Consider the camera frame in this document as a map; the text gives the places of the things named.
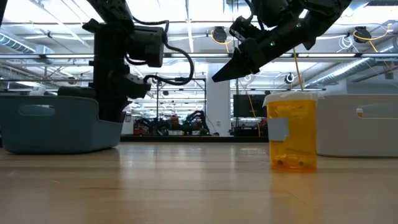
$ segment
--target wooden surface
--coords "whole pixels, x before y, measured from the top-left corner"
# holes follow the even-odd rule
[[[265,144],[122,144],[74,156],[0,149],[0,222],[398,223],[398,159],[320,157],[271,172]]]

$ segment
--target metal beam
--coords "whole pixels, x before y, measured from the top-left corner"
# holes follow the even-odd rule
[[[230,59],[232,57],[232,53],[189,53],[191,58],[222,58],[222,59]],[[375,58],[375,59],[396,59],[398,60],[398,53],[390,53],[390,52],[379,52],[379,53],[355,53],[355,54],[339,54],[339,53],[298,53],[298,57],[300,61],[323,61],[323,60],[343,60],[350,61],[356,60],[358,58]],[[185,58],[184,55],[172,52],[164,53],[164,58]],[[286,53],[281,55],[279,60],[283,58],[287,59],[287,61],[291,61],[293,54]],[[0,59],[94,59],[93,54],[0,54]]]
[[[93,80],[84,79],[59,79],[59,80],[34,80],[34,79],[0,79],[1,82],[93,82]]]

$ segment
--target monitor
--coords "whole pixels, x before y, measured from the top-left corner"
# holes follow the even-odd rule
[[[256,117],[267,117],[267,107],[262,107],[266,95],[250,95]],[[249,97],[247,95],[234,95],[234,117],[253,118]]]

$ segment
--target yellow cup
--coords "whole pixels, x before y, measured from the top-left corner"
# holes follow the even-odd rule
[[[362,108],[357,108],[357,109],[356,109],[356,114],[358,114],[358,116],[359,116],[360,118],[362,118],[362,117],[363,117],[363,109],[362,109]]]
[[[317,100],[313,93],[266,97],[271,168],[295,172],[317,169]]]

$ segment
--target white column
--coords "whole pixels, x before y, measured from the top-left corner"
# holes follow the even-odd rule
[[[130,122],[126,122],[126,118],[123,122],[122,134],[134,134],[134,118],[131,117]]]
[[[221,137],[228,137],[231,129],[231,90],[229,81],[215,83],[211,77],[218,72],[224,64],[210,63],[207,72],[207,125],[211,133],[219,133]]]

